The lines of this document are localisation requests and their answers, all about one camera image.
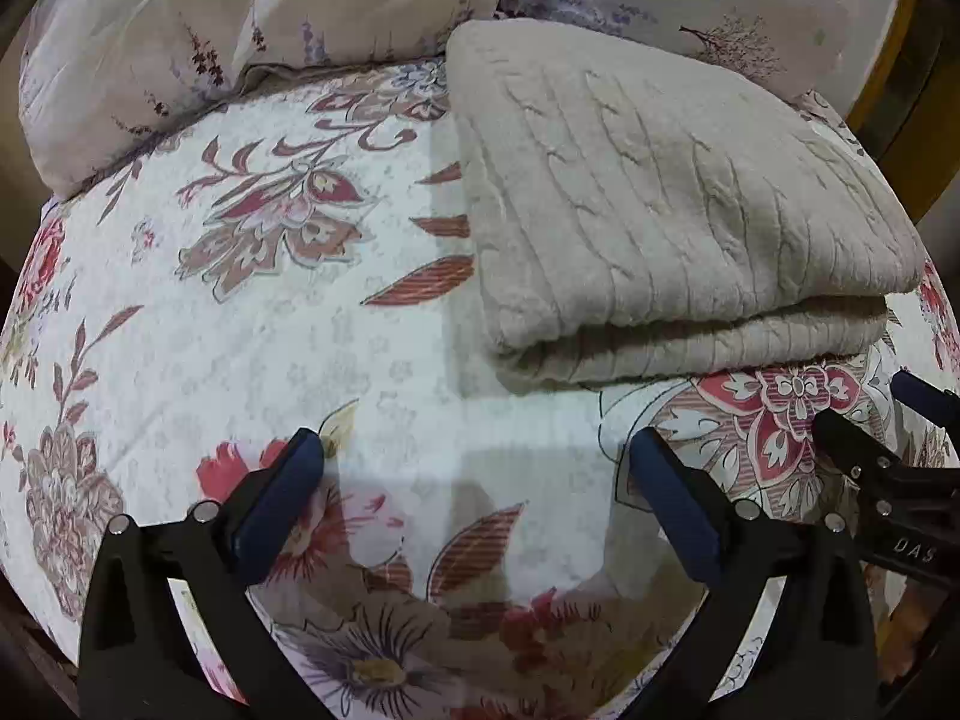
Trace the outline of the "beige cable knit sweater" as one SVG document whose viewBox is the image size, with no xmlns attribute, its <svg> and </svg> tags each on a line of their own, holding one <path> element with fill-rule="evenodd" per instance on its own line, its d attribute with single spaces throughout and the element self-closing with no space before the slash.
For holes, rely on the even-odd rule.
<svg viewBox="0 0 960 720">
<path fill-rule="evenodd" d="M 505 20 L 460 25 L 446 73 L 483 338 L 506 376 L 855 355 L 921 281 L 884 177 L 733 71 Z"/>
</svg>

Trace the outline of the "wooden bed headboard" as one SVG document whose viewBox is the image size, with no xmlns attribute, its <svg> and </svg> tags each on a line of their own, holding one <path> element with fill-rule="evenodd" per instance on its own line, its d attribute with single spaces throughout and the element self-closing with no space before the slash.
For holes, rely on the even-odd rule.
<svg viewBox="0 0 960 720">
<path fill-rule="evenodd" d="M 846 124 L 921 221 L 958 176 L 958 16 L 937 0 L 896 0 Z"/>
</svg>

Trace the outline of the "floral bed sheet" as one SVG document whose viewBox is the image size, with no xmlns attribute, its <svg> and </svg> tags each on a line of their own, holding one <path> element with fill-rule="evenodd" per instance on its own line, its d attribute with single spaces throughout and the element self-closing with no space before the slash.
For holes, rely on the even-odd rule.
<svg viewBox="0 0 960 720">
<path fill-rule="evenodd" d="M 252 598 L 335 715 L 608 717 L 701 596 L 620 466 L 636 431 L 778 518 L 846 500 L 823 410 L 955 461 L 889 388 L 957 387 L 935 271 L 864 355 L 706 379 L 509 385 L 477 320 L 439 62 L 208 115 L 39 226 L 2 332 L 3 572 L 75 658 L 114 515 L 178 520 L 312 427 L 331 466 Z"/>
</svg>

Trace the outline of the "left lavender print pillow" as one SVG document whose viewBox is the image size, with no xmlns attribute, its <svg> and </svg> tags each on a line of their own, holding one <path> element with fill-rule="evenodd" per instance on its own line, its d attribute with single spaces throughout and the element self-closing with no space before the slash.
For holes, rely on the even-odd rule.
<svg viewBox="0 0 960 720">
<path fill-rule="evenodd" d="M 498 0 L 37 0 L 20 122 L 41 181 L 70 197 L 127 154 L 238 94 L 257 67 L 438 54 Z"/>
</svg>

